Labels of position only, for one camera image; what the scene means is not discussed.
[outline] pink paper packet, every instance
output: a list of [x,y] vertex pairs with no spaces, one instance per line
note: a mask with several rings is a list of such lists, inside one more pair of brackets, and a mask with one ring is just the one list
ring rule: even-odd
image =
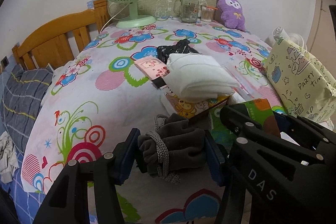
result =
[[169,73],[167,65],[153,56],[140,58],[134,63],[150,80],[164,77]]

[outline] yellow stripe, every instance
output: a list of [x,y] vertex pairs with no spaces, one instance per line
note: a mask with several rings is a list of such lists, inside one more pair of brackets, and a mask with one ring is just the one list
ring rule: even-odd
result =
[[11,72],[11,75],[13,76],[14,80],[18,83],[20,82],[20,83],[24,84],[24,83],[31,83],[31,82],[39,82],[39,83],[42,83],[42,84],[45,84],[45,85],[49,86],[49,83],[42,82],[42,81],[37,80],[37,79],[36,80],[29,80],[29,81],[21,81],[21,80],[19,81],[12,72]]
[[2,100],[2,103],[3,103],[4,107],[5,107],[8,111],[13,112],[13,113],[15,113],[15,114],[22,114],[22,115],[25,115],[25,116],[27,116],[27,117],[29,117],[29,118],[32,118],[33,120],[36,120],[36,118],[33,117],[32,115],[29,115],[29,114],[24,113],[24,112],[16,112],[15,110],[8,108],[8,107],[5,105],[3,99],[1,99],[1,100]]

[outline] bed sheet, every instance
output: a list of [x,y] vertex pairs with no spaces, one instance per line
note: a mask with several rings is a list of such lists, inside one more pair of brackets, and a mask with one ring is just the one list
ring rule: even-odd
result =
[[[16,170],[13,181],[4,184],[0,181],[0,187],[4,189],[12,197],[18,220],[21,224],[32,224],[36,213],[44,200],[43,193],[27,193],[23,190],[20,172],[22,167],[23,154],[17,152],[17,160],[19,169]],[[90,215],[90,224],[97,223],[95,216]]]
[[[153,130],[154,117],[168,114],[161,103],[162,91],[134,61],[157,56],[157,46],[185,38],[219,64],[232,65],[271,105],[281,105],[262,74],[270,48],[248,31],[166,17],[143,28],[109,26],[66,69],[41,109],[22,165],[24,190],[47,193],[69,160],[96,160],[113,151],[133,127],[142,134]],[[182,173],[177,185],[141,174],[134,166],[117,192],[126,221],[171,223],[215,216],[223,189],[211,180],[207,166]]]

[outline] blue checkered bed sheet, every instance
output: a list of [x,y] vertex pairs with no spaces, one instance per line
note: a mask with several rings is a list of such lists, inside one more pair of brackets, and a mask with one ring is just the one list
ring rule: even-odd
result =
[[[17,152],[17,160],[20,168],[16,170],[11,183],[3,184],[0,181],[0,186],[6,192],[10,189],[10,195],[14,201],[18,219],[21,224],[32,224],[36,213],[45,197],[42,193],[26,193],[23,190],[20,172],[23,161],[23,154]],[[90,215],[90,223],[97,224],[97,219]]]

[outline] yellow bow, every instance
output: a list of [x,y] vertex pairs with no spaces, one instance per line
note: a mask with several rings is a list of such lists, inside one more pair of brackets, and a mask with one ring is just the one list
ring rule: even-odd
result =
[[235,16],[237,16],[237,19],[240,19],[242,14],[238,14],[238,13],[233,13]]

